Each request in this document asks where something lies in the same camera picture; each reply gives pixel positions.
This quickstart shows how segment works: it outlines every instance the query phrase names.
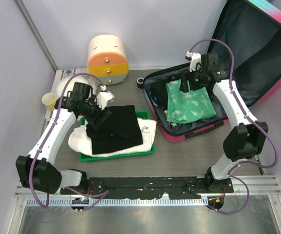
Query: suitcase lid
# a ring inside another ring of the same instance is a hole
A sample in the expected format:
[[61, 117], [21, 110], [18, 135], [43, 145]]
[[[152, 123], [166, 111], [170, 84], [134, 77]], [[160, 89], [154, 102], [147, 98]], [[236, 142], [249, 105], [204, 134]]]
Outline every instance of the suitcase lid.
[[[281, 84], [281, 11], [275, 6], [266, 0], [229, 0], [212, 38], [233, 51], [234, 79], [248, 106]], [[222, 68], [230, 69], [230, 54], [222, 45], [211, 42], [207, 52], [218, 54]]]

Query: white cloth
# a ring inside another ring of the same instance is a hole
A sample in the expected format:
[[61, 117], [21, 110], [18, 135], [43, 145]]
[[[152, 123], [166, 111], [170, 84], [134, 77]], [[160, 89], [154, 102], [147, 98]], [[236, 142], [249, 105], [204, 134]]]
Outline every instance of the white cloth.
[[152, 148], [154, 142], [156, 121], [151, 119], [137, 118], [139, 128], [142, 134], [142, 145], [137, 145], [125, 150], [112, 152], [109, 154], [92, 154], [92, 140], [86, 134], [86, 126], [82, 125], [79, 128], [75, 128], [69, 137], [69, 146], [76, 152], [85, 154], [92, 157], [109, 157], [113, 155], [131, 154], [138, 152], [147, 152]]

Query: suitcase handle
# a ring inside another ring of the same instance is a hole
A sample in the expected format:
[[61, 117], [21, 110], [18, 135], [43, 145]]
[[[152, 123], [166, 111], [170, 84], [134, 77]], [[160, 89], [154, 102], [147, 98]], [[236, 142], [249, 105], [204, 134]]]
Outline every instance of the suitcase handle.
[[224, 124], [225, 124], [224, 122], [220, 122], [220, 123], [215, 124], [213, 127], [208, 128], [208, 129], [206, 129], [204, 131], [199, 131], [197, 133], [189, 133], [185, 137], [186, 137], [186, 139], [188, 139], [190, 137], [196, 137], [196, 136], [204, 134], [204, 133], [209, 133], [209, 132], [215, 130], [216, 128], [219, 128], [219, 127], [223, 126]]

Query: suitcase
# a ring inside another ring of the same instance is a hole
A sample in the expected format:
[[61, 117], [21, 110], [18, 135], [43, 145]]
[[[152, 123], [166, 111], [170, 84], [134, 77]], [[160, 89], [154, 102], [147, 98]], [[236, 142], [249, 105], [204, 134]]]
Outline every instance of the suitcase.
[[[233, 51], [233, 78], [248, 107], [266, 100], [281, 85], [281, 11], [275, 6], [266, 0], [229, 0], [212, 38], [225, 42]], [[207, 52], [218, 54], [222, 69], [230, 69], [230, 54], [225, 47], [211, 42]], [[157, 71], [145, 77], [143, 83], [145, 97], [158, 126], [164, 138], [171, 142], [210, 132], [228, 122], [224, 109], [213, 94], [210, 99], [216, 112], [214, 117], [176, 127], [167, 122], [162, 107], [156, 106], [152, 100], [150, 85], [188, 68], [189, 63], [186, 63]]]

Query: yellow cup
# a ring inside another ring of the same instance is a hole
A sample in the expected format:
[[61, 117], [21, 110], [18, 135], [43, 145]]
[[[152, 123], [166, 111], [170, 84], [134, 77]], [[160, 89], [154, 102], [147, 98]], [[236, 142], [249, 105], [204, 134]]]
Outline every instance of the yellow cup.
[[42, 97], [42, 103], [51, 111], [55, 109], [57, 96], [54, 93], [47, 93]]

